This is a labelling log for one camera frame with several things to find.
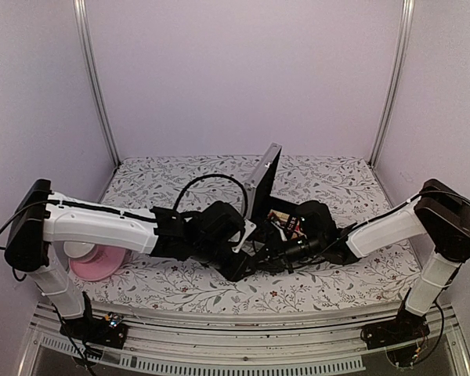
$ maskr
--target white wall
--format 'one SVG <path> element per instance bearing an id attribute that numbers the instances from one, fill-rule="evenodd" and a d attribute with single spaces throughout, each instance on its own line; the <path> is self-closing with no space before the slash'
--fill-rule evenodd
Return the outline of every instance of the white wall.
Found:
<path id="1" fill-rule="evenodd" d="M 110 174 L 72 1 L 0 1 L 0 225 L 37 178 L 95 199 Z M 36 301 L 0 252 L 0 375 L 12 374 Z"/>
<path id="2" fill-rule="evenodd" d="M 470 1 L 416 2 L 378 171 L 395 202 L 432 177 L 470 198 Z M 470 349 L 470 261 L 450 297 Z"/>
<path id="3" fill-rule="evenodd" d="M 401 1 L 87 2 L 123 157 L 368 157 Z"/>

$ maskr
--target floral pattern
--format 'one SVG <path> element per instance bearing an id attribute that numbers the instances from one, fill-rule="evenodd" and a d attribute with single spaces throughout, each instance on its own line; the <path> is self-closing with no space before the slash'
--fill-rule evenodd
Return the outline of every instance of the floral pattern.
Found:
<path id="1" fill-rule="evenodd" d="M 256 156 L 130 158 L 118 169 L 103 203 L 130 208 L 170 208 L 193 178 L 219 172 L 244 181 Z M 273 194 L 300 203 L 327 204 L 339 226 L 389 209 L 371 170 L 358 158 L 283 156 Z M 215 200 L 236 208 L 238 187 L 222 179 L 199 182 L 186 193 L 180 211 L 201 210 Z M 237 283 L 188 260 L 152 258 L 129 252 L 122 267 L 100 282 L 71 277 L 93 299 L 148 309 L 198 313 L 293 313 L 344 309 L 400 300 L 419 274 L 407 241 L 349 266 L 327 263 L 296 273 L 257 273 Z"/>

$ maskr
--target pink plate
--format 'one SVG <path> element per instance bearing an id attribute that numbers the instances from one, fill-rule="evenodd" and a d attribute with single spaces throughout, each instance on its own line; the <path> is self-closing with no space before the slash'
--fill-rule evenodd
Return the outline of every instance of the pink plate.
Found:
<path id="1" fill-rule="evenodd" d="M 97 245 L 96 255 L 89 262 L 70 259 L 70 268 L 82 280 L 96 282 L 115 273 L 122 265 L 126 250 Z"/>

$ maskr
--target table surface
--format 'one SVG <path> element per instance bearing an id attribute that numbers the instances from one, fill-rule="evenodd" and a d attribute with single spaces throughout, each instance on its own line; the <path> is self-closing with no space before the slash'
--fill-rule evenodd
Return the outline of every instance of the table surface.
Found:
<path id="1" fill-rule="evenodd" d="M 117 170 L 103 203 L 126 208 L 171 208 L 193 178 L 219 172 L 244 181 L 259 156 L 130 158 Z M 352 157 L 282 156 L 273 195 L 295 203 L 327 204 L 339 226 L 389 209 L 366 162 Z M 201 210 L 216 200 L 240 207 L 237 186 L 209 179 L 193 186 L 180 211 Z M 197 313 L 296 313 L 368 306 L 401 300 L 418 277 L 409 242 L 376 251 L 356 264 L 310 266 L 297 273 L 256 273 L 237 283 L 189 260 L 152 258 L 129 252 L 111 277 L 87 282 L 70 276 L 96 301 Z"/>

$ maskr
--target vertical metal pole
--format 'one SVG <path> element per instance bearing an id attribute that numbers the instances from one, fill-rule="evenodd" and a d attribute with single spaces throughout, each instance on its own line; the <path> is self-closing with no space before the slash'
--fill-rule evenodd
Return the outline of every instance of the vertical metal pole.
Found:
<path id="1" fill-rule="evenodd" d="M 74 0 L 74 8 L 81 48 L 85 58 L 85 67 L 87 68 L 87 75 L 89 76 L 99 123 L 101 125 L 101 130 L 103 131 L 104 141 L 107 145 L 110 158 L 113 161 L 114 166 L 118 167 L 121 163 L 121 159 L 118 155 L 117 144 L 115 143 L 115 139 L 111 131 L 110 122 L 108 121 L 106 107 L 104 106 L 103 92 L 99 84 L 96 61 L 94 60 L 94 52 L 92 51 L 92 43 L 89 33 L 89 22 L 87 21 L 87 12 L 85 11 L 85 0 Z"/>
<path id="2" fill-rule="evenodd" d="M 397 42 L 397 50 L 395 62 L 393 64 L 392 78 L 390 80 L 389 92 L 386 96 L 385 106 L 383 107 L 383 114 L 381 116 L 378 133 L 374 141 L 373 150 L 369 158 L 369 165 L 373 169 L 379 162 L 383 142 L 385 141 L 386 132 L 388 131 L 390 118 L 392 116 L 393 105 L 396 100 L 397 89 L 399 88 L 400 77 L 404 60 L 406 58 L 407 45 L 409 43 L 410 26 L 413 19 L 414 0 L 404 0 L 402 8 L 402 17 L 400 19 L 399 40 Z"/>

